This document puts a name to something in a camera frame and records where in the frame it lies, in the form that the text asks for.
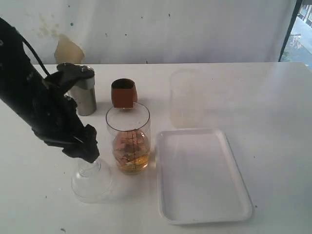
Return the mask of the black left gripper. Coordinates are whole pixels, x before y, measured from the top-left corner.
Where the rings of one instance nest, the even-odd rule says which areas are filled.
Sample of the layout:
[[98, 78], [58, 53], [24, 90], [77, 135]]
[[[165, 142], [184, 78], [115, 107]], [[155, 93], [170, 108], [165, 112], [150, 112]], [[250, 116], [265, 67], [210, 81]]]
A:
[[77, 115], [77, 104], [69, 96], [33, 100], [37, 127], [35, 135], [48, 146], [59, 147], [71, 158], [93, 163], [99, 157], [97, 131], [83, 125]]

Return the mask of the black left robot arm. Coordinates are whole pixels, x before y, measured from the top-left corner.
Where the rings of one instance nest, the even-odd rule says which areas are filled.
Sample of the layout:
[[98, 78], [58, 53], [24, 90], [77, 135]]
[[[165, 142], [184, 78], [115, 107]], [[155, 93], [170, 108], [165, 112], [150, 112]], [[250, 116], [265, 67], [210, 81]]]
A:
[[29, 42], [4, 19], [0, 20], [0, 98], [48, 146], [60, 147], [71, 158], [93, 163], [99, 157], [96, 129], [83, 125], [77, 103], [66, 93], [84, 81], [92, 84], [94, 70], [85, 65], [61, 63], [45, 78], [24, 51]]

